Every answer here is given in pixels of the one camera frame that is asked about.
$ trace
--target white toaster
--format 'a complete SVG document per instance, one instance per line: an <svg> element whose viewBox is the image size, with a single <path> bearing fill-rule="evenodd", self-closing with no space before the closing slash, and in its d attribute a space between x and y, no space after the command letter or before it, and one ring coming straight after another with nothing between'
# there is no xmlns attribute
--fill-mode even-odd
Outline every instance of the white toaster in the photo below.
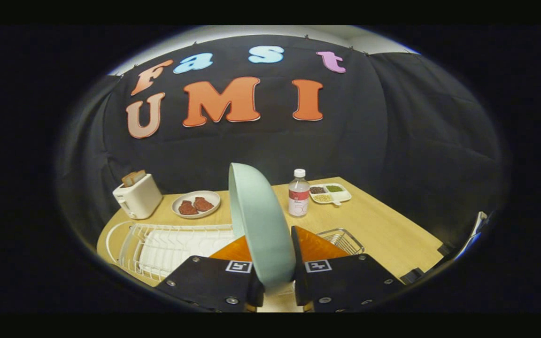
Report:
<svg viewBox="0 0 541 338"><path fill-rule="evenodd" d="M136 220L151 216L162 201L162 194L152 174L146 174L146 177L128 188L121 184L112 194L126 214Z"/></svg>

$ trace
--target dish rack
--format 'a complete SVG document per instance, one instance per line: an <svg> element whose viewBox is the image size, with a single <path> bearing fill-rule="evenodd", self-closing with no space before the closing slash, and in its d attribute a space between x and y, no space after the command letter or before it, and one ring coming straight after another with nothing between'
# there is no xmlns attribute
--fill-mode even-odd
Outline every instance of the dish rack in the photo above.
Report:
<svg viewBox="0 0 541 338"><path fill-rule="evenodd" d="M352 236L352 234L344 228L327 230L316 235L328 240L331 242L331 244L337 246L348 254L353 255L364 252L364 246L360 244L358 239L354 238L354 236Z"/></svg>
<svg viewBox="0 0 541 338"><path fill-rule="evenodd" d="M118 255L109 247L111 234L121 225L129 225L129 233ZM317 235L349 254L361 254L363 246L343 228ZM235 239L232 225L157 225L127 221L110 229L106 248L120 267L148 279L161 282L192 255L209 257Z"/></svg>

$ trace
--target meat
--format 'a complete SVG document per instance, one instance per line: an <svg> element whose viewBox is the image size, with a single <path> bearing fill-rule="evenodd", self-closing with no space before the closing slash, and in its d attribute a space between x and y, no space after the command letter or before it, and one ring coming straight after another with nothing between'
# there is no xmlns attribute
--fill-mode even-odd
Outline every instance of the meat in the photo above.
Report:
<svg viewBox="0 0 541 338"><path fill-rule="evenodd" d="M190 201L183 201L181 203L181 206L178 207L178 211L181 213L181 215L197 215L197 209L191 205Z"/></svg>
<svg viewBox="0 0 541 338"><path fill-rule="evenodd" d="M198 211L208 211L214 207L212 203L206 201L204 197L195 197L193 205Z"/></svg>

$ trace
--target wooden table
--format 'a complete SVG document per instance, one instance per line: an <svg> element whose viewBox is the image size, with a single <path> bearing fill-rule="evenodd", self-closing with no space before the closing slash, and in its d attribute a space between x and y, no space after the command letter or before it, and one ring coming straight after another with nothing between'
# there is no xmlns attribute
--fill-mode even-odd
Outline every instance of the wooden table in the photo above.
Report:
<svg viewBox="0 0 541 338"><path fill-rule="evenodd" d="M287 211L288 184L273 186L277 199L284 207L289 227L297 225L313 233L344 228L358 239L365 248L365 253L397 277L404 276L415 268L426 272L442 259L442 255L438 252L438 248L442 246L440 240L350 182L341 177L331 177L310 181L310 183L341 184L352 194L352 199L343 202L341 206L321 205L310 201L306 216L295 218ZM217 191L217 193L221 197L221 205L216 212L192 220L177 216L170 208L172 202L181 194L164 195L152 216L144 220L132 220L122 209L119 209L101 232L97 241L97 253L108 263L115 264L106 248L106 237L112 227L126 221L165 225L232 224L229 193L228 191ZM112 255L120 252L124 238L129 232L129 225L130 223L120 225L110 236L109 246ZM123 268L123 270L150 286L156 286L159 283L157 280L140 276L127 269ZM281 304L274 309L289 311L292 308L287 302L287 300L281 301Z"/></svg>

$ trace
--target bottle label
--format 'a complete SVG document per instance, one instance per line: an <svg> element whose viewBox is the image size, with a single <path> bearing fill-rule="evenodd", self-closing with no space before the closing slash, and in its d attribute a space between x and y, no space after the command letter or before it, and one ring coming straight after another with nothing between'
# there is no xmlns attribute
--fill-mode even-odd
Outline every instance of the bottle label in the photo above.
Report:
<svg viewBox="0 0 541 338"><path fill-rule="evenodd" d="M289 213L294 216L304 216L308 212L310 191L289 191Z"/></svg>
<svg viewBox="0 0 541 338"><path fill-rule="evenodd" d="M307 200L310 195L310 190L297 192L297 191L289 191L289 198L296 200L296 201L303 201Z"/></svg>

